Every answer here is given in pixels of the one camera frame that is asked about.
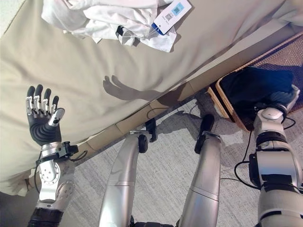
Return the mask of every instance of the bed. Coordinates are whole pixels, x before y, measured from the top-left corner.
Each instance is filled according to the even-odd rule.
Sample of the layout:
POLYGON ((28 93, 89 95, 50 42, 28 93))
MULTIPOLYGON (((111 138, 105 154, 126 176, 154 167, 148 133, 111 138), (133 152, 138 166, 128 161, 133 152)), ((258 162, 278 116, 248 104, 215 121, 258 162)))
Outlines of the bed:
POLYGON ((30 85, 42 84, 60 97, 63 141, 92 155, 303 26, 291 1, 190 3, 166 53, 63 34, 41 19, 42 1, 25 1, 0 41, 0 190, 24 195, 21 181, 37 159, 25 112, 30 85))

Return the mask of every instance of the qr code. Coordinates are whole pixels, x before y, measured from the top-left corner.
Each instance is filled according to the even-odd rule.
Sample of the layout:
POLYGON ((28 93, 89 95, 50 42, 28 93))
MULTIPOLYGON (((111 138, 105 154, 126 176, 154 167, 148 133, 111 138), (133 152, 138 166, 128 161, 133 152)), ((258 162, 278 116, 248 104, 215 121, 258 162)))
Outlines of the qr code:
POLYGON ((180 12, 180 9, 178 7, 174 8, 173 10, 174 10, 175 15, 178 15, 178 13, 180 12))
POLYGON ((165 18, 169 21, 170 19, 172 19, 171 14, 169 13, 168 15, 165 16, 165 18))

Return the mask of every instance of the dark blue fabric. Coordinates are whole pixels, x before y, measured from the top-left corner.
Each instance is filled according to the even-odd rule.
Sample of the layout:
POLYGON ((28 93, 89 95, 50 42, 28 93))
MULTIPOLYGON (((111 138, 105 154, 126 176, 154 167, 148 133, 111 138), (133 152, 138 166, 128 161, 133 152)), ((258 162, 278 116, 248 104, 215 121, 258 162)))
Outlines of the dark blue fabric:
POLYGON ((225 76, 220 86, 241 120, 252 125, 256 117, 255 106, 265 108, 290 102, 292 81, 293 74, 288 70, 246 67, 225 76))
POLYGON ((292 92, 291 71, 263 70, 247 67, 221 80, 221 87, 232 104, 241 101, 259 102, 274 92, 292 92))

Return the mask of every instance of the clothing tag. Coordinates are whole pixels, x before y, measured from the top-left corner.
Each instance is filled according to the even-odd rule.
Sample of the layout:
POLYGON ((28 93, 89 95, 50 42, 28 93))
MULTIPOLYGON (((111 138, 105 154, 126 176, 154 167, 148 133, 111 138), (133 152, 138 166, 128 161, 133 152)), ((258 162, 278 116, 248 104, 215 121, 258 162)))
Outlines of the clothing tag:
POLYGON ((152 27, 155 28, 156 30, 158 28, 161 31, 162 34, 165 34, 190 9, 191 9, 191 5, 189 4, 189 2, 187 0, 174 0, 169 6, 167 6, 156 17, 156 19, 154 20, 154 24, 152 25, 152 27))

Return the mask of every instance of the silver metal casing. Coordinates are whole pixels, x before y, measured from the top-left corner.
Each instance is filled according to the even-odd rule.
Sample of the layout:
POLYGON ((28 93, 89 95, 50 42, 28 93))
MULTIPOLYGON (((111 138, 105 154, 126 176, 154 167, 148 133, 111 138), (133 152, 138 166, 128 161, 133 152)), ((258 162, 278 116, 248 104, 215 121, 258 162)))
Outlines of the silver metal casing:
POLYGON ((217 224, 221 140, 214 133, 205 132, 205 136, 179 227, 215 227, 217 224))
POLYGON ((128 227, 133 209, 138 136, 130 134, 112 167, 99 217, 99 227, 128 227))

